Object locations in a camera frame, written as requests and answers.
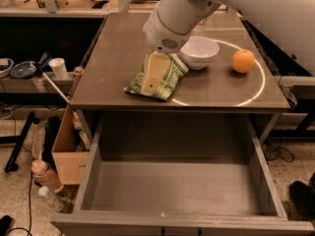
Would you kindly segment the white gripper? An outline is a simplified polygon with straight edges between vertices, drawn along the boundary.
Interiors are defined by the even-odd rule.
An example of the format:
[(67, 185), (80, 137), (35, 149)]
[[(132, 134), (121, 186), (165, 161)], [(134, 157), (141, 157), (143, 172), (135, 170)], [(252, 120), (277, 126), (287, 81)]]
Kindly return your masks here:
[(177, 34), (168, 29), (160, 20), (157, 10), (153, 10), (150, 14), (143, 26), (143, 32), (149, 48), (160, 51), (153, 52), (146, 58), (144, 77), (141, 83), (141, 94), (153, 95), (170, 65), (170, 60), (164, 53), (177, 53), (188, 41), (190, 35)]

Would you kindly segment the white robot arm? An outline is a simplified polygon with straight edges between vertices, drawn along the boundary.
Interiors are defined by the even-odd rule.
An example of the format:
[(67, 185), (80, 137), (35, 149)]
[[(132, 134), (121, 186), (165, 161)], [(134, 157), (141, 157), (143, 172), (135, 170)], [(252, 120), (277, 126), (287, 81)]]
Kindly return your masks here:
[(178, 52), (193, 28), (219, 6), (227, 6), (285, 54), (315, 73), (315, 0), (160, 0), (144, 25), (148, 46)]

